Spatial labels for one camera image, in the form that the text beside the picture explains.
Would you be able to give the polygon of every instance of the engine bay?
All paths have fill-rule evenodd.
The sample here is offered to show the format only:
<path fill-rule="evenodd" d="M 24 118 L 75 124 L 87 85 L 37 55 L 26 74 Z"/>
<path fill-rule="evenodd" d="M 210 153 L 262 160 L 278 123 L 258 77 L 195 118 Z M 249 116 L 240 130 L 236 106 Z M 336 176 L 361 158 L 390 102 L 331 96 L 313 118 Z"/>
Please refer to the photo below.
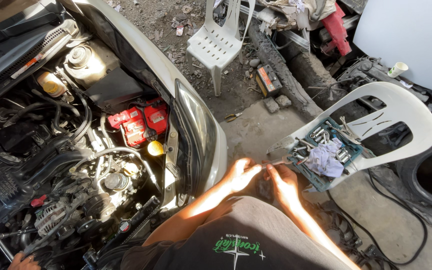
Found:
<path fill-rule="evenodd" d="M 19 251 L 43 268 L 95 269 L 96 254 L 188 200 L 164 185 L 180 142 L 154 76 L 63 19 L 0 79 L 0 269 Z"/>

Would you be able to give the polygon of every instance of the black battery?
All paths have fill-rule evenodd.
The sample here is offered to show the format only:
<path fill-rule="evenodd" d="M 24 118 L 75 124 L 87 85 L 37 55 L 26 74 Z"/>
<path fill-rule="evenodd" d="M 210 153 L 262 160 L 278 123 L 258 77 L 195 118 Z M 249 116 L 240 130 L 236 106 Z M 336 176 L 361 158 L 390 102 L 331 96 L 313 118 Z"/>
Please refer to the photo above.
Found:
<path fill-rule="evenodd" d="M 283 85 L 279 82 L 270 65 L 264 65 L 257 70 L 256 82 L 261 88 L 264 98 L 276 95 Z"/>

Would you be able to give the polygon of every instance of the socket set case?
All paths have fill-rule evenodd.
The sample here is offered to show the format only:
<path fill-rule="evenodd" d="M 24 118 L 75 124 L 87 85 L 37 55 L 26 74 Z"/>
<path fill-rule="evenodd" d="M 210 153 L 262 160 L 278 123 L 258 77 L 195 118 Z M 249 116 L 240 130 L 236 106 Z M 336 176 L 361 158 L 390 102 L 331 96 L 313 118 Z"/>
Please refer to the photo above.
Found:
<path fill-rule="evenodd" d="M 347 150 L 347 152 L 351 155 L 350 159 L 348 159 L 343 164 L 343 166 L 346 168 L 348 165 L 351 164 L 351 160 L 354 160 L 363 152 L 363 147 L 360 146 L 359 144 L 352 143 L 347 138 L 345 138 L 344 136 L 339 134 L 336 130 L 329 127 L 329 125 L 326 124 L 326 121 L 328 121 L 333 126 L 333 128 L 337 128 L 339 130 L 341 129 L 341 126 L 338 123 L 336 123 L 332 118 L 328 117 L 328 118 L 322 120 L 321 123 L 319 123 L 319 125 L 315 126 L 314 129 L 312 129 L 308 134 L 306 134 L 306 137 L 304 139 L 307 142 L 309 142 L 310 144 L 313 144 L 314 146 L 318 146 L 318 143 L 316 143 L 316 141 L 310 137 L 310 135 L 316 129 L 318 129 L 318 127 L 321 127 L 321 129 L 327 131 L 330 135 L 330 139 L 338 138 L 343 143 L 341 145 L 341 148 L 345 148 Z M 293 149 L 295 147 L 301 147 L 301 146 L 305 146 L 305 144 L 298 142 L 297 144 L 295 144 L 291 147 L 291 150 L 288 153 L 292 154 L 294 152 Z M 297 152 L 299 154 L 301 154 L 302 156 L 309 156 L 309 152 L 307 150 L 298 150 Z M 290 159 L 293 161 L 294 166 L 296 166 L 299 169 L 299 171 L 304 176 L 306 176 L 306 178 L 308 178 L 308 180 L 316 188 L 316 190 L 318 190 L 320 192 L 327 190 L 327 187 L 333 181 L 333 177 L 328 177 L 326 175 L 321 175 L 321 176 L 317 175 L 314 171 L 308 169 L 308 167 L 306 167 L 306 165 L 304 165 L 304 162 L 297 165 L 297 163 L 300 160 L 297 159 L 296 157 L 291 157 Z"/>

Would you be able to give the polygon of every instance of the pliers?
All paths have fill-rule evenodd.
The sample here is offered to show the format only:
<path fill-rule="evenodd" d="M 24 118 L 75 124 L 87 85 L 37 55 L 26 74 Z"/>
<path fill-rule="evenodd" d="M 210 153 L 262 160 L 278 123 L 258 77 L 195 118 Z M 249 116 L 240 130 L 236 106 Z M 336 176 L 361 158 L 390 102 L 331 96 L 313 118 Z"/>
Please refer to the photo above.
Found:
<path fill-rule="evenodd" d="M 242 112 L 238 112 L 237 114 L 229 114 L 228 116 L 226 116 L 224 119 L 227 119 L 226 122 L 231 122 L 233 120 L 235 120 L 238 116 L 242 115 Z"/>

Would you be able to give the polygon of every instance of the paper cup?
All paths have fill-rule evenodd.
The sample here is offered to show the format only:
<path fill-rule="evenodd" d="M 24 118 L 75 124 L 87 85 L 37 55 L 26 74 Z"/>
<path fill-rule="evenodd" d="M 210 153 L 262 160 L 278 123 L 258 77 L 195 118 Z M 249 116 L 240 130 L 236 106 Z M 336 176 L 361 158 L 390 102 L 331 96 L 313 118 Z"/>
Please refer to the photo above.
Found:
<path fill-rule="evenodd" d="M 398 77 L 401 73 L 405 72 L 406 70 L 408 70 L 409 67 L 408 65 L 406 65 L 403 62 L 397 62 L 396 65 L 394 65 L 389 71 L 388 71 L 388 76 L 391 78 L 396 78 Z"/>

